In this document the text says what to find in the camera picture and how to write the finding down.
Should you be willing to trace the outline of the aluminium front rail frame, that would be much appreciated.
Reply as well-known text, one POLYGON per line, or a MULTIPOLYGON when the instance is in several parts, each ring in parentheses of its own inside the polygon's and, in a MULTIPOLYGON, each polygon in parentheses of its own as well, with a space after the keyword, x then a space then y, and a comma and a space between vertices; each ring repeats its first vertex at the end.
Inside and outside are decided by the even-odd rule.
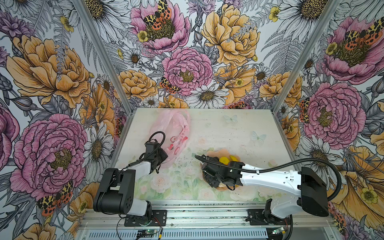
POLYGON ((298 213, 281 225, 251 225, 248 213, 264 203, 212 201, 155 201, 154 210, 165 210, 165 226, 126 227, 117 215, 87 211, 77 240, 339 240, 330 218, 298 213))

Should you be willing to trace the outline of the aluminium corner post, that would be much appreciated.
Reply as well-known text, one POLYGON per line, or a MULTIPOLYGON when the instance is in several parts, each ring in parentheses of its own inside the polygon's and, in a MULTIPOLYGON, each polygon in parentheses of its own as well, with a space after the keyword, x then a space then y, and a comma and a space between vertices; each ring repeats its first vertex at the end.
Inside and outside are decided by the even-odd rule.
POLYGON ((98 52, 99 57, 102 60, 103 66, 106 68, 108 75, 110 76, 114 87, 121 99, 121 102, 128 114, 129 117, 133 116, 135 109, 131 106, 126 93, 118 79, 118 74, 111 62, 111 59, 108 55, 108 52, 105 48, 103 40, 98 33, 96 24, 94 24, 92 20, 92 16, 87 8, 87 5, 84 1, 75 1, 74 2, 75 9, 78 11, 80 15, 80 19, 84 24, 85 28, 88 31, 89 39, 93 42, 95 49, 98 52))
POLYGON ((272 108, 272 114, 276 115, 280 106, 285 101, 288 93, 293 87, 296 79, 298 78, 303 65, 305 64, 306 59, 310 56, 310 51, 315 47, 316 43, 320 39, 322 33, 325 31, 326 27, 329 25, 332 16, 336 12, 338 5, 341 1, 328 1, 325 6, 324 12, 321 14, 318 23, 315 25, 315 28, 311 34, 309 34, 308 41, 304 45, 303 50, 301 51, 299 58, 292 69, 289 78, 286 81, 286 84, 282 88, 281 93, 279 94, 276 102, 272 108))

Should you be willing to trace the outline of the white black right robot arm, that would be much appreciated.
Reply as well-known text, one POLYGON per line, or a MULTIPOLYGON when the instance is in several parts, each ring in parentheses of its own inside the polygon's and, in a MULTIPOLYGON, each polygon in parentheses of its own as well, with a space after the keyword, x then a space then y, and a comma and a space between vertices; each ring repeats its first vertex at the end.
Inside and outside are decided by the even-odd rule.
POLYGON ((221 163, 217 158, 203 161, 204 180, 212 187, 257 186, 278 190, 286 194, 279 199, 267 200, 263 215, 266 219, 284 219, 304 211, 317 217, 329 215, 327 186, 310 168, 300 171, 278 171, 257 168, 242 162, 221 163))

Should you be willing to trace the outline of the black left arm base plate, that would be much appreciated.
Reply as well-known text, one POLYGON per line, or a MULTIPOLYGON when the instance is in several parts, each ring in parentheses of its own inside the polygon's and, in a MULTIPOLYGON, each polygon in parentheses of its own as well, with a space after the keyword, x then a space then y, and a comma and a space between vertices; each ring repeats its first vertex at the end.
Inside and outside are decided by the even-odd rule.
POLYGON ((144 216, 128 215, 125 227, 164 227, 167 222, 167 210, 150 210, 144 216))

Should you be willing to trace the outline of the green circuit board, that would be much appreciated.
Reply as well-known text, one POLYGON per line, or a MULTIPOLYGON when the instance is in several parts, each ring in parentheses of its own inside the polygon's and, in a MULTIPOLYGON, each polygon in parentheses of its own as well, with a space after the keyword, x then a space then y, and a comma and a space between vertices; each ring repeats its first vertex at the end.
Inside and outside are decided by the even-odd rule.
POLYGON ((140 230, 137 232, 136 235, 136 240, 141 239, 141 238, 154 238, 154 237, 160 237, 161 234, 163 233, 162 230, 140 230))

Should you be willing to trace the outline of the yellow fake banana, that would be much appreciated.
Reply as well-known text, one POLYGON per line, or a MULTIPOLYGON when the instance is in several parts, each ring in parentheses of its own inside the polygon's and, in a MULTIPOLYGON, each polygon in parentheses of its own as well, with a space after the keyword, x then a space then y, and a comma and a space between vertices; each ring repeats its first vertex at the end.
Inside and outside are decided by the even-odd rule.
POLYGON ((230 155, 231 162, 239 162, 239 160, 235 157, 230 155))

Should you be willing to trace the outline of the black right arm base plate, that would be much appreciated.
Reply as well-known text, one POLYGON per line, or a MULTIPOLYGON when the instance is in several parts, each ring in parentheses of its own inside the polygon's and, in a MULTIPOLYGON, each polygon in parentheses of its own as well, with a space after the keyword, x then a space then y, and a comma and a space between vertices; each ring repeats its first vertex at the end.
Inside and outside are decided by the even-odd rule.
POLYGON ((290 217, 280 219, 272 214, 266 214, 265 210, 262 209, 250 209, 247 210, 247 213, 248 216, 246 217, 245 221, 249 222, 251 226, 288 226, 291 224, 290 217))

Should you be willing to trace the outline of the yellow fake lemon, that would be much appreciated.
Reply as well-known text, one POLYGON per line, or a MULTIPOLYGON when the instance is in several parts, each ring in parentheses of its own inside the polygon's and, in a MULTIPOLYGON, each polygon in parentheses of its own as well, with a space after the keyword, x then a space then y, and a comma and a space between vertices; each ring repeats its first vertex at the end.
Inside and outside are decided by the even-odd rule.
POLYGON ((230 163, 230 160, 227 157, 221 157, 219 159, 219 162, 224 164, 224 165, 228 165, 230 163))

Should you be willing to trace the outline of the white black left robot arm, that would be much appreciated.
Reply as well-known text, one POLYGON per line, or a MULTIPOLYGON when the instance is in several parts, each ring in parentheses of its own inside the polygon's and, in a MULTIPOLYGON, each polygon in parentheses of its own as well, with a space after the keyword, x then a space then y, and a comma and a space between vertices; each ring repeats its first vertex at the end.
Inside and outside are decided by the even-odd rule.
POLYGON ((147 142, 145 147, 146 152, 136 162, 121 170, 108 168, 104 171, 93 202, 94 211, 138 217, 148 214, 150 203, 134 197, 135 183, 158 169, 168 155, 161 143, 147 142))

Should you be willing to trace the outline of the pink printed plastic bag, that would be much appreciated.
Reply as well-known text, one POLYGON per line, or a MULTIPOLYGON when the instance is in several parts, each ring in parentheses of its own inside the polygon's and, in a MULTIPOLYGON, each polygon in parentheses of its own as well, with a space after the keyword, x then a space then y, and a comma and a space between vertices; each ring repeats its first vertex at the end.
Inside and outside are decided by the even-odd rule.
POLYGON ((164 132, 166 135, 162 149, 168 155, 162 163, 163 168, 173 165, 177 157, 186 148, 190 138, 191 117, 184 109, 163 109, 150 128, 150 134, 157 131, 164 132))

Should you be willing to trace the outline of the pink round plate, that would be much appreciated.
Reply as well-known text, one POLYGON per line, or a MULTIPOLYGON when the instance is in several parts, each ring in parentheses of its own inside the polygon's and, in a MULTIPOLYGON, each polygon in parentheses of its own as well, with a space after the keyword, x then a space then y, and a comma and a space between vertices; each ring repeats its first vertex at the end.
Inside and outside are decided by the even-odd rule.
MULTIPOLYGON (((208 151, 205 156, 212 157, 212 158, 218 158, 219 162, 225 165, 228 165, 229 162, 241 162, 241 158, 237 155, 231 154, 227 149, 220 149, 218 151, 208 151)), ((208 176, 206 173, 203 172, 203 164, 201 165, 202 169, 202 176, 203 180, 206 183, 209 183, 206 177, 208 176)), ((212 187, 215 188, 218 191, 227 191, 229 190, 224 184, 220 183, 218 187, 212 187)))

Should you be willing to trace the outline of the aluminium left corner post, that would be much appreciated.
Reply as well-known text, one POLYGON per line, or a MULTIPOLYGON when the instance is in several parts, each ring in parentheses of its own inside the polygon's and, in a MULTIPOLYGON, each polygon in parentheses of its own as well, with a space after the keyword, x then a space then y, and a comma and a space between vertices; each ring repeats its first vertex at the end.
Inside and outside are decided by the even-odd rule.
POLYGON ((108 52, 105 48, 103 40, 98 33, 96 24, 94 24, 92 20, 92 16, 87 8, 87 5, 84 1, 75 1, 74 2, 75 9, 78 11, 80 15, 80 19, 84 24, 85 28, 88 31, 89 39, 93 42, 95 49, 98 52, 99 57, 102 60, 103 66, 106 68, 108 75, 110 76, 114 87, 121 99, 121 102, 128 114, 129 117, 133 116, 135 109, 131 106, 126 93, 118 79, 118 74, 111 62, 111 59, 108 55, 108 52))

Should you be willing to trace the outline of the aluminium right corner post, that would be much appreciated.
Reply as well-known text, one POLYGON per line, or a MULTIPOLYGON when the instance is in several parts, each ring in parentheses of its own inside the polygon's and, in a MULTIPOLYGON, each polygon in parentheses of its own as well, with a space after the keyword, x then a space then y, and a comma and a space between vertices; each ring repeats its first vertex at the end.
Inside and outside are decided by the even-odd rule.
POLYGON ((282 88, 281 93, 279 94, 276 102, 272 108, 272 114, 276 115, 280 106, 285 101, 288 93, 293 87, 296 79, 298 78, 303 65, 305 64, 306 59, 310 56, 310 51, 315 47, 316 43, 320 39, 322 33, 325 31, 326 27, 329 25, 332 16, 336 12, 338 5, 341 1, 328 1, 325 6, 324 12, 321 14, 318 23, 315 25, 315 28, 311 34, 309 34, 308 41, 304 45, 303 50, 301 51, 299 58, 292 69, 289 78, 286 81, 286 84, 282 88))

